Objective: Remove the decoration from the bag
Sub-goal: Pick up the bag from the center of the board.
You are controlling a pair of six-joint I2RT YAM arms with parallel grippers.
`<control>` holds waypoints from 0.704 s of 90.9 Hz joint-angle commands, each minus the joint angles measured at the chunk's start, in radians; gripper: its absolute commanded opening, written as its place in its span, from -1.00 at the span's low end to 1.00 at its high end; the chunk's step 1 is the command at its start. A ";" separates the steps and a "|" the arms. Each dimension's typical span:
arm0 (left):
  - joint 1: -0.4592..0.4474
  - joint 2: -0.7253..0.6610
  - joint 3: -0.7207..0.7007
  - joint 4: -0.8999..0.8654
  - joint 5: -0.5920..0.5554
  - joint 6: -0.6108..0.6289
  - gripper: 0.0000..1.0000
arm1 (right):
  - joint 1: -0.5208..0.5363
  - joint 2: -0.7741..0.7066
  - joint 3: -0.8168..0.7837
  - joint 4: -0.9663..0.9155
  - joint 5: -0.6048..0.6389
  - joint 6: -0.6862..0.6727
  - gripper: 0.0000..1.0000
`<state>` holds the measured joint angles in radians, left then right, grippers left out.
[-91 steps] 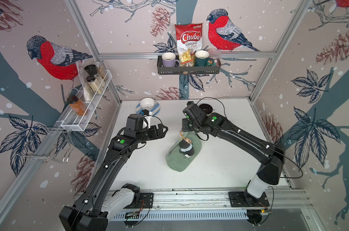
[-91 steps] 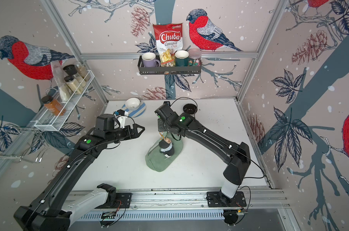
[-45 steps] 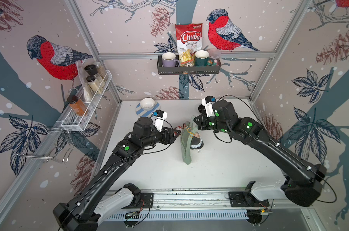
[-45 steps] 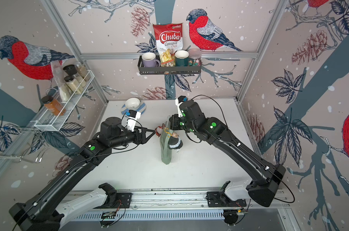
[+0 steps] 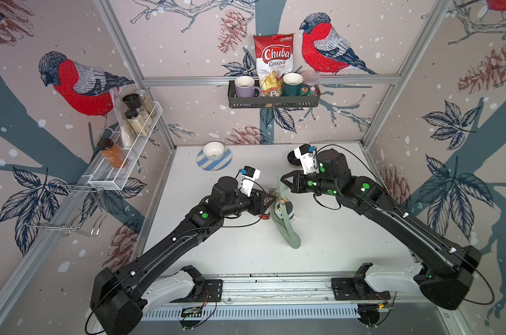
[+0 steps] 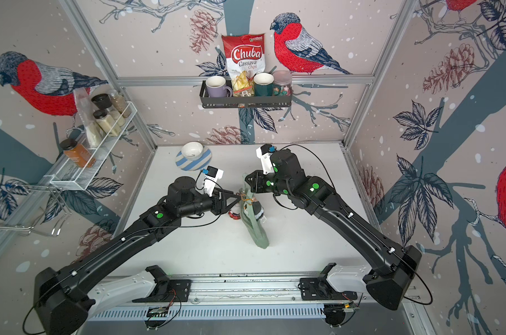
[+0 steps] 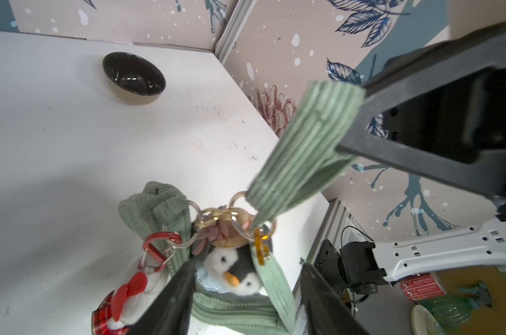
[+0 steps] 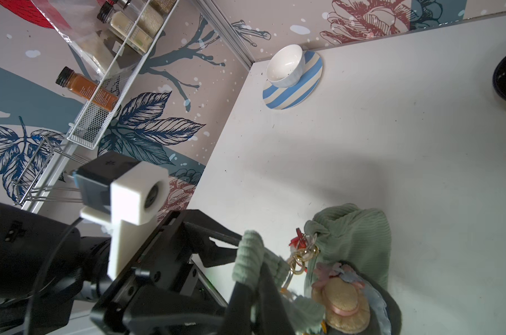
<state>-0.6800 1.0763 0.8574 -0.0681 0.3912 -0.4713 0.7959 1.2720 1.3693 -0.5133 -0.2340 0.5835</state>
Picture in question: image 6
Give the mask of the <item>green corduroy bag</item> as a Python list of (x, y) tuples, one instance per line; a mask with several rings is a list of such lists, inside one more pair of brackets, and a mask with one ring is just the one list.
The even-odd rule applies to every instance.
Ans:
[(245, 224), (253, 242), (257, 247), (266, 249), (269, 247), (268, 236), (262, 226), (262, 223), (257, 222), (254, 218), (252, 203), (259, 201), (256, 195), (251, 191), (248, 184), (240, 189), (240, 214), (241, 220)]

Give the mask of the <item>red white bear charm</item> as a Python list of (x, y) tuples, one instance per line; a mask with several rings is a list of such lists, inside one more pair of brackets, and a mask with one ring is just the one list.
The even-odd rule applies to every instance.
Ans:
[(228, 215), (233, 219), (233, 220), (240, 220), (241, 219), (241, 214), (240, 212), (234, 212), (233, 210), (230, 210)]

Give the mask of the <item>dark plush doll keychain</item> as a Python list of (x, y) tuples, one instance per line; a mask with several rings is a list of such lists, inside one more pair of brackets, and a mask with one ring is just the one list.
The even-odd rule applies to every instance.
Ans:
[(255, 220), (257, 222), (264, 223), (267, 220), (267, 217), (265, 216), (265, 211), (262, 204), (259, 201), (253, 202), (252, 208)]

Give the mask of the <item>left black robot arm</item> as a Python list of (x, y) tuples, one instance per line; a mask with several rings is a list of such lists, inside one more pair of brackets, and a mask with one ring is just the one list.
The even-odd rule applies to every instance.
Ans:
[(96, 306), (90, 290), (134, 255), (181, 228), (183, 218), (205, 212), (219, 216), (238, 201), (231, 191), (216, 188), (211, 195), (200, 193), (194, 178), (178, 177), (156, 205), (116, 238), (79, 261), (36, 275), (32, 308), (44, 334), (72, 334), (79, 329)]

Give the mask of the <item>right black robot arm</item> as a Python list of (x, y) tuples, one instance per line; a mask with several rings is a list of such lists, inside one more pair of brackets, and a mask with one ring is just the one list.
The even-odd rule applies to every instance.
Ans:
[(357, 214), (321, 177), (308, 176), (288, 148), (263, 145), (256, 150), (262, 168), (245, 181), (254, 193), (285, 196), (292, 204), (327, 223), (371, 266), (363, 277), (369, 295), (383, 307), (399, 308), (422, 258), (415, 247), (402, 247)]

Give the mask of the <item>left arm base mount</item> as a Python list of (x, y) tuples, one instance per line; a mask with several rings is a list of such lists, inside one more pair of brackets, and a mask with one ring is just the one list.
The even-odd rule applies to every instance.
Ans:
[(171, 279), (158, 265), (147, 267), (145, 271), (153, 277), (155, 287), (133, 303), (188, 302), (192, 280)]

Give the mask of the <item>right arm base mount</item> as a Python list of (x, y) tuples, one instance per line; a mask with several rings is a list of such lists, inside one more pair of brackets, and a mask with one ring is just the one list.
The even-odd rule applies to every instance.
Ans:
[(298, 284), (303, 301), (357, 300), (358, 294), (353, 291), (336, 291), (327, 281), (328, 273), (336, 264), (327, 264), (316, 278), (301, 278)]

